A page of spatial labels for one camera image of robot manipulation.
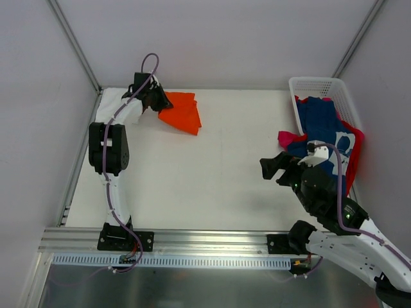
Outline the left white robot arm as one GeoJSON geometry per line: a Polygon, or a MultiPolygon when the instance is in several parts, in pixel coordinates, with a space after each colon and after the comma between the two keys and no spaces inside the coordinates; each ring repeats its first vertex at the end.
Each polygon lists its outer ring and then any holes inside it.
{"type": "Polygon", "coordinates": [[[89,164],[98,173],[107,202],[103,229],[111,232],[112,243],[127,250],[134,243],[132,217],[124,188],[130,162],[126,122],[138,122],[147,109],[161,112],[173,107],[153,72],[135,73],[124,93],[117,88],[103,91],[95,120],[89,125],[89,164]]]}

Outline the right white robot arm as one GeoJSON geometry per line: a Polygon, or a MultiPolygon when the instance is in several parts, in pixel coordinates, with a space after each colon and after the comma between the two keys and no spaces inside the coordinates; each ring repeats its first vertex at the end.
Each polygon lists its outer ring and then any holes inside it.
{"type": "Polygon", "coordinates": [[[320,231],[298,220],[280,248],[293,253],[314,254],[347,270],[375,290],[389,307],[410,307],[410,259],[378,230],[368,213],[354,200],[337,203],[338,184],[319,166],[310,167],[300,158],[281,152],[260,161],[262,176],[289,187],[305,211],[324,227],[320,231]]]}

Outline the orange t shirt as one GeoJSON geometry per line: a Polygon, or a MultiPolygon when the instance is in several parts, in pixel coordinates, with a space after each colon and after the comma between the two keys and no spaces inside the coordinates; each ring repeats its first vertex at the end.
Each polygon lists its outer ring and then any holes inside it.
{"type": "Polygon", "coordinates": [[[166,92],[172,108],[159,112],[158,118],[182,132],[198,135],[202,123],[195,99],[192,92],[166,92]]]}

